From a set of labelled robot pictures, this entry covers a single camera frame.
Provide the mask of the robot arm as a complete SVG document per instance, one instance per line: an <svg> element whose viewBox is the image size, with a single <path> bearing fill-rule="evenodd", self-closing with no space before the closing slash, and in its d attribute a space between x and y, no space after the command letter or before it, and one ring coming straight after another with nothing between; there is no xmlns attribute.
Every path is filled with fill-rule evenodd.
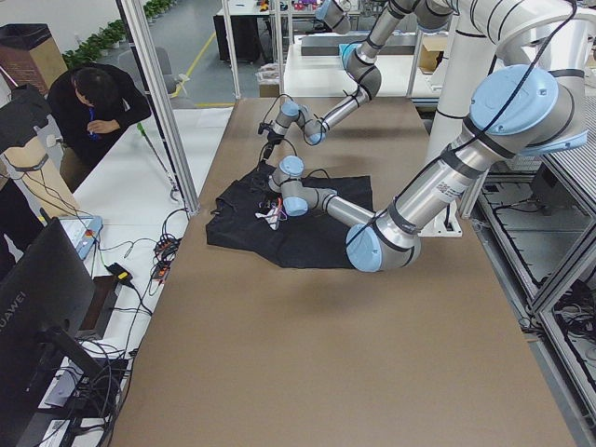
<svg viewBox="0 0 596 447"><path fill-rule="evenodd" d="M371 101L382 79L377 56L411 14L427 32L457 15L454 47L478 48L487 41L503 63L462 99L460 134L381 211L365 210L331 189L304 186L304 165L296 156L285 157L269 178L288 215L316 209L345 224L347 257L364 272L413 262L421 230L494 163L575 149L588 139L584 67L595 36L592 9L574 1L389 1L368 36L343 55L356 90L322 117L285 101L277 117L259 127L268 145L281 143L291 125L308 144L319 144L333 126Z"/></svg>
<svg viewBox="0 0 596 447"><path fill-rule="evenodd" d="M268 159L274 147L282 143L292 124L301 129L306 143L317 145L325 140L332 127L375 98L382 83L381 72L375 65L377 56L402 19L413 14L421 30L434 33L447 24L453 13L454 8L445 1L387 1L364 40L340 51L345 72L357 85L355 91L322 117L314 116L307 106L287 99L274 120L259 125L258 132L267 134L263 159Z"/></svg>

